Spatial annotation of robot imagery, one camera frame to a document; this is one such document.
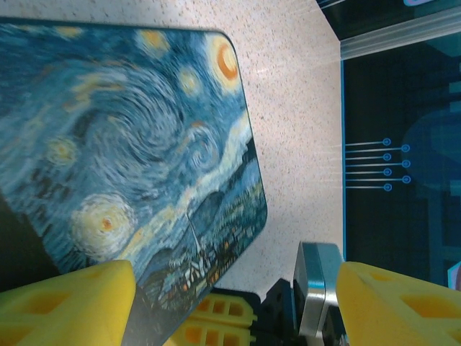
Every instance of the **speckled countertop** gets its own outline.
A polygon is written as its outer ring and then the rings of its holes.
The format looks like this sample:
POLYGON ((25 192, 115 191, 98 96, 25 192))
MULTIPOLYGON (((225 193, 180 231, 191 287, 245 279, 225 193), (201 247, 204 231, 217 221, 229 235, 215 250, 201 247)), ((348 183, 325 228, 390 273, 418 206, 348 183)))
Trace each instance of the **speckled countertop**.
POLYGON ((236 47, 269 205, 219 286, 264 296, 292 279, 299 241, 342 248, 339 42, 315 0, 3 0, 0 14, 217 28, 236 47))

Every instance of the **glass panel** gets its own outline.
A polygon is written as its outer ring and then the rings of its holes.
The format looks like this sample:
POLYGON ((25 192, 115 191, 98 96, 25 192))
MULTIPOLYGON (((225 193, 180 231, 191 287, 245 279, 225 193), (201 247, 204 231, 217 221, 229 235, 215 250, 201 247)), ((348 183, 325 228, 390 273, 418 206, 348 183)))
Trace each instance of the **glass panel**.
POLYGON ((461 0, 317 0, 340 40, 451 9, 461 0))
POLYGON ((461 261, 461 34, 344 61, 346 255, 447 285, 461 261))

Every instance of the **yellow moon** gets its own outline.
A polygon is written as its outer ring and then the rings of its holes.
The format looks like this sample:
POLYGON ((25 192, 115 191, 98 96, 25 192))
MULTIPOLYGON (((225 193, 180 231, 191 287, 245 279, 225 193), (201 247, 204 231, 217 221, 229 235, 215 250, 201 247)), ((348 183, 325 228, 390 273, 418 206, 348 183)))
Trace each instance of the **yellow moon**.
POLYGON ((208 63, 224 92, 234 92, 240 87, 237 57, 225 36, 213 35, 208 39, 208 63))

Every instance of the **swirling sky pattern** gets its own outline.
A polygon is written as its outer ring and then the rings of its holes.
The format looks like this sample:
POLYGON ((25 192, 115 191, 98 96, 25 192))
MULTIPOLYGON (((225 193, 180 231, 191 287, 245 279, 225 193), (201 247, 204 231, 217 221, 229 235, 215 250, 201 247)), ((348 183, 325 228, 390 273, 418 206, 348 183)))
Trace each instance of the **swirling sky pattern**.
POLYGON ((2 24, 0 56, 1 193, 61 272, 125 258, 139 279, 209 194, 216 224, 261 184, 221 34, 2 24))

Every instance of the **yellow foam block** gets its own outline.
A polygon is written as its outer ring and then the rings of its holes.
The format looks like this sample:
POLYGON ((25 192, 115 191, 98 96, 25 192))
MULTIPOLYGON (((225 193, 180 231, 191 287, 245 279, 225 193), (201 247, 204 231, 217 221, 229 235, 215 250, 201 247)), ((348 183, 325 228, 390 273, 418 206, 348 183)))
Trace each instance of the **yellow foam block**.
POLYGON ((0 293, 0 345, 120 345, 134 296, 129 261, 0 293))
POLYGON ((461 345, 461 292, 345 262, 336 295, 352 346, 461 345))
POLYGON ((254 341, 248 329, 189 318, 164 346, 249 346, 254 341))
POLYGON ((242 297, 216 293, 206 295, 189 318, 243 328, 249 328, 258 319, 242 297))

